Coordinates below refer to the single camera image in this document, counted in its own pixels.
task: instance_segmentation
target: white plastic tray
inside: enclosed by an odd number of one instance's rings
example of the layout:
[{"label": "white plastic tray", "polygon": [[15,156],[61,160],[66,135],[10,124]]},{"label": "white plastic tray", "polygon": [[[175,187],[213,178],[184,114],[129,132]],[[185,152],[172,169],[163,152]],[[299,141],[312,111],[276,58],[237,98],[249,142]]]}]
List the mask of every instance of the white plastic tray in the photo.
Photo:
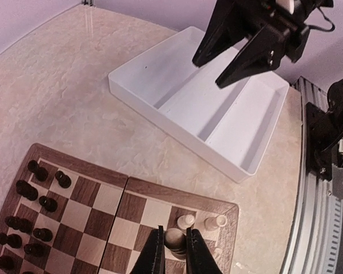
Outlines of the white plastic tray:
[{"label": "white plastic tray", "polygon": [[289,84],[267,72],[220,90],[215,80],[238,51],[196,68],[203,36],[189,27],[145,51],[109,74],[110,91],[240,183],[258,170]]}]

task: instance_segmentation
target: white chess piece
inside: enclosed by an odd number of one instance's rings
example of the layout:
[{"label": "white chess piece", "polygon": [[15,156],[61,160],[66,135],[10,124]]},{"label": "white chess piece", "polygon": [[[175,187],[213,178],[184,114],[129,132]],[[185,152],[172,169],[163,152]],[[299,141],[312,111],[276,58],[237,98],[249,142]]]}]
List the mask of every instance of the white chess piece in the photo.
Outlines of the white chess piece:
[{"label": "white chess piece", "polygon": [[178,228],[169,228],[164,234],[164,245],[170,249],[174,257],[183,260],[186,257],[186,236]]},{"label": "white chess piece", "polygon": [[180,229],[187,229],[194,224],[195,220],[192,214],[183,215],[178,218],[177,224]]},{"label": "white chess piece", "polygon": [[214,231],[228,224],[228,218],[225,215],[210,217],[205,220],[205,228],[207,231]]}]

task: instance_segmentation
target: white pawn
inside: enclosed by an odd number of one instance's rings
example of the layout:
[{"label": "white pawn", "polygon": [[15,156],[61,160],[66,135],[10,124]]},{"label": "white pawn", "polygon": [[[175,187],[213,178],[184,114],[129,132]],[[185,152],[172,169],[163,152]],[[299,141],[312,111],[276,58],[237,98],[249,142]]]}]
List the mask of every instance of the white pawn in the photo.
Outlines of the white pawn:
[{"label": "white pawn", "polygon": [[192,214],[180,216],[177,220],[177,225],[180,229],[187,229],[195,222],[195,217]]},{"label": "white pawn", "polygon": [[207,231],[214,231],[228,224],[228,218],[225,215],[210,217],[205,220],[205,228]]}]

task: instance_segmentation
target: chessboard border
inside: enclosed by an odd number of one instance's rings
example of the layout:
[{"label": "chessboard border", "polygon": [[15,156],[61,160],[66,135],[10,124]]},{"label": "chessboard border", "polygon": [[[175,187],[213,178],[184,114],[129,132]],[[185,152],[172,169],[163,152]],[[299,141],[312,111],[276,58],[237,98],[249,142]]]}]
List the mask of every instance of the chessboard border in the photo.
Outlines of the chessboard border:
[{"label": "chessboard border", "polygon": [[125,191],[148,196],[171,204],[176,204],[178,206],[222,214],[225,215],[228,220],[232,220],[229,221],[226,226],[221,228],[221,233],[219,233],[218,239],[219,242],[228,243],[227,246],[232,246],[231,250],[224,250],[221,255],[222,257],[220,258],[223,262],[221,264],[223,267],[220,267],[221,272],[230,272],[239,217],[239,206],[237,204],[154,184],[135,177],[129,177]]},{"label": "chessboard border", "polygon": [[[27,154],[25,155],[1,208],[0,232],[8,232],[9,228],[4,222],[5,217],[15,214],[15,210],[17,209],[21,198],[19,195],[17,195],[16,192],[16,182],[18,180],[28,181],[31,175],[31,172],[29,172],[26,168],[28,162],[31,160],[39,161],[40,158],[45,159],[48,162],[56,163],[63,168],[67,168],[79,174],[83,174],[85,176],[100,180],[104,183],[112,184],[117,187],[121,187],[123,189],[125,188],[127,180],[129,178],[125,174],[108,170],[107,168],[97,166],[68,154],[64,154],[42,144],[34,143],[31,145]],[[0,245],[0,254],[2,252],[2,249],[3,246]]]}]

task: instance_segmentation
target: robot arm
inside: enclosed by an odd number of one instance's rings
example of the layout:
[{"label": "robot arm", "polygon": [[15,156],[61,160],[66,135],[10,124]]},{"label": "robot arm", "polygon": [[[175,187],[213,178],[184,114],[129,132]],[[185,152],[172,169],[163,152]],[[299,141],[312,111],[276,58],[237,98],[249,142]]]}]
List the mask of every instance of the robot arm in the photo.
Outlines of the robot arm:
[{"label": "robot arm", "polygon": [[285,55],[296,63],[310,33],[304,21],[319,7],[333,7],[333,0],[217,0],[192,62],[201,67],[247,38],[247,44],[217,78],[220,88],[279,68]]}]

